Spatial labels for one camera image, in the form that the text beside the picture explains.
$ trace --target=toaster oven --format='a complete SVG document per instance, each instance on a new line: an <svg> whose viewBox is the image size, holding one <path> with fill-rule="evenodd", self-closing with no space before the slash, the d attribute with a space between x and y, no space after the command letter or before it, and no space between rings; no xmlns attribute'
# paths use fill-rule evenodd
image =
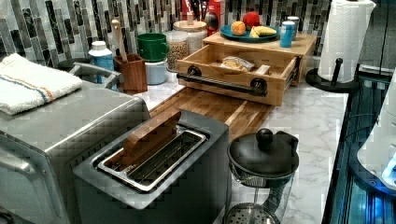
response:
<svg viewBox="0 0 396 224"><path fill-rule="evenodd" d="M147 119L142 99L87 81L50 104L0 112L0 207L17 223L80 223L73 169Z"/></svg>

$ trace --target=plate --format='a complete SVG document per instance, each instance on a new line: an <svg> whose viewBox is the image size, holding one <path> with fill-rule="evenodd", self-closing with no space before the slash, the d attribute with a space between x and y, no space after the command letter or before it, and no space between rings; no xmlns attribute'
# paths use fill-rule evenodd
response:
<svg viewBox="0 0 396 224"><path fill-rule="evenodd" d="M273 26L266 26L266 27L276 30L276 34L260 36L259 38L253 38L253 37L249 36L250 31L245 31L244 35L233 35L233 32L231 32L231 25L225 25L225 26L221 27L220 32L227 39L241 41L241 42L261 43L261 42L267 42L267 41L271 41L271 40L277 40L277 38L279 37L279 30Z"/></svg>

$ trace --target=orange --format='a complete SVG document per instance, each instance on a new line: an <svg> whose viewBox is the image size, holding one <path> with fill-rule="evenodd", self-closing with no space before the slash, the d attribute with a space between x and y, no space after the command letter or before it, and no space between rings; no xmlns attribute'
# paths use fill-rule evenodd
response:
<svg viewBox="0 0 396 224"><path fill-rule="evenodd" d="M235 21L231 25L231 32L233 35L244 35L247 27L242 21Z"/></svg>

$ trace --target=glass jar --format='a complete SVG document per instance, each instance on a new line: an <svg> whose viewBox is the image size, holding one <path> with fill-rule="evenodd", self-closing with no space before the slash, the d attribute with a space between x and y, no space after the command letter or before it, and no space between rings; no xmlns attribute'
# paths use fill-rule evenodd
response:
<svg viewBox="0 0 396 224"><path fill-rule="evenodd" d="M169 46L168 71L178 72L177 60L187 57L187 36L188 34L183 31L168 31L166 35L166 43Z"/></svg>
<svg viewBox="0 0 396 224"><path fill-rule="evenodd" d="M188 25L187 21L177 21L174 23L174 29L189 34L187 38L189 55L204 46L203 40L207 37L206 22L192 21L192 24Z"/></svg>

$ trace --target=french press lid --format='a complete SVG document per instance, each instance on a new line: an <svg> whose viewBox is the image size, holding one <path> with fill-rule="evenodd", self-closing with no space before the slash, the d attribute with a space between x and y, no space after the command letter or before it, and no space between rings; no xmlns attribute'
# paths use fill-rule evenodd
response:
<svg viewBox="0 0 396 224"><path fill-rule="evenodd" d="M260 129L234 139L228 147L230 161L251 175L283 178L293 174L298 165L298 139L288 133L273 134Z"/></svg>

